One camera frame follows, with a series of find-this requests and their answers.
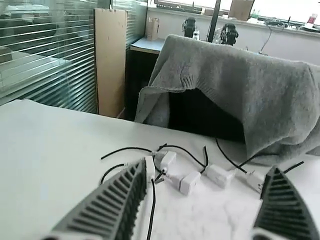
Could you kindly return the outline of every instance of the window blinds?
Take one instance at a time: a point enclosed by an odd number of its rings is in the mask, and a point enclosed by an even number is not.
[[[127,11],[126,49],[145,34],[148,0],[113,0],[115,9]]]
[[[0,0],[0,105],[14,99],[96,113],[97,0]]]

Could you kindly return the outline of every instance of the desk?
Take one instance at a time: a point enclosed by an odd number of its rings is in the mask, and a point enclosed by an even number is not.
[[[231,167],[211,138],[187,132],[45,106],[30,100],[15,100],[0,106],[0,116],[2,239],[28,240],[27,236],[33,233],[49,232],[98,186],[107,169],[146,154],[128,150],[100,160],[104,154],[122,147],[156,149],[163,143],[176,144],[202,160],[202,149],[206,145],[211,163]],[[311,196],[308,199],[315,201],[315,205],[309,206],[320,226],[319,158],[303,155],[284,162],[280,168],[286,169],[301,159],[305,164],[287,175],[303,198]],[[261,173],[269,169],[254,165],[245,168]],[[187,174],[197,169],[199,166],[190,157],[178,152],[173,174]],[[139,227],[134,229],[133,240],[146,239],[139,229],[148,228],[151,192],[149,188],[139,210],[136,220]],[[238,179],[229,189],[222,190],[201,176],[189,197],[165,181],[156,185],[151,239],[247,240],[259,203],[259,194]]]
[[[146,37],[143,37],[135,43],[131,44],[130,50],[149,54],[159,54],[164,44],[164,39],[158,38],[156,40],[150,41]]]
[[[133,121],[136,116],[140,90],[148,85],[164,39],[154,41],[141,38],[131,44],[125,81],[125,118]]]

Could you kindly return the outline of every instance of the gray knit sweater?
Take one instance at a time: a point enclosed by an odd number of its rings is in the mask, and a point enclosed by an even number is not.
[[[198,88],[242,122],[247,157],[277,153],[262,162],[274,164],[320,153],[319,80],[319,66],[170,35],[140,92],[135,121],[168,127],[168,92]]]

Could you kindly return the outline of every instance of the cardboard box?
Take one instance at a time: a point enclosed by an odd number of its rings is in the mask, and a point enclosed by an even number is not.
[[[5,46],[0,46],[0,64],[12,60],[11,49]]]
[[[94,10],[99,114],[116,118],[125,107],[127,12]]]
[[[248,21],[255,0],[232,0],[229,18]]]

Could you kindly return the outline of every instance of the table surface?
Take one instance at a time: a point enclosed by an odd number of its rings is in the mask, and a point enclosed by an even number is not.
[[[0,106],[0,232],[3,239],[27,240],[49,232],[63,216],[94,190],[110,167],[132,162],[146,153],[119,152],[101,161],[106,153],[122,147],[155,150],[164,143],[182,146],[202,160],[203,146],[209,161],[231,168],[215,141],[206,136],[139,124],[90,113],[15,100]],[[242,146],[220,141],[230,156],[241,160]],[[281,169],[305,160],[287,176],[320,221],[319,157],[303,155],[283,162]],[[265,174],[269,168],[246,165],[247,171]],[[172,174],[200,170],[178,151]],[[152,188],[140,206],[133,239],[146,239]],[[259,209],[259,194],[237,177],[230,188],[220,189],[205,176],[191,196],[183,196],[169,182],[156,185],[153,240],[244,240]]]
[[[156,40],[150,41],[146,37],[143,37],[135,43],[131,44],[130,49],[138,52],[159,54],[164,44],[164,39],[158,38]]]

